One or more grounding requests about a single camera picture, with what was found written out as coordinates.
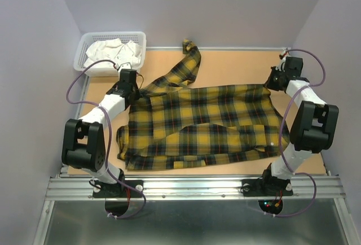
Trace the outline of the yellow plaid long sleeve shirt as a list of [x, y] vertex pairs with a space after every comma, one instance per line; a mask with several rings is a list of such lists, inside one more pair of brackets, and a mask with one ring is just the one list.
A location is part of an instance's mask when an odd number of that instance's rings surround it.
[[183, 59], [140, 91], [118, 128], [117, 157], [128, 170], [205, 167], [279, 156], [289, 130], [261, 84], [192, 88], [201, 53], [183, 41]]

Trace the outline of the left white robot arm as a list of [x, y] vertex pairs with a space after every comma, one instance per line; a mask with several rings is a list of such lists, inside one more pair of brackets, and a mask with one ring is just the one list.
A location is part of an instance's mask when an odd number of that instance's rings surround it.
[[136, 189], [124, 182], [124, 172], [108, 161], [112, 127], [111, 121], [140, 98], [137, 71], [120, 69], [119, 80], [109, 89], [103, 100], [91, 104], [94, 108], [79, 119], [65, 123], [61, 160], [63, 164], [84, 170], [98, 179], [92, 186], [105, 189], [112, 196], [120, 196], [125, 188]]

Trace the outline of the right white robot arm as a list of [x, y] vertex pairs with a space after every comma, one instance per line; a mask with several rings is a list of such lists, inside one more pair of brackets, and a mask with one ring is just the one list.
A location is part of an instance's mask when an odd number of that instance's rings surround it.
[[290, 179], [300, 165], [333, 143], [339, 109], [319, 98], [313, 85], [301, 76], [302, 69], [301, 58], [284, 52], [280, 55], [280, 64], [271, 68], [266, 81], [268, 89], [289, 95], [289, 105], [295, 104], [298, 111], [290, 129], [290, 143], [280, 149], [281, 157], [264, 170], [259, 181], [265, 194], [291, 191]]

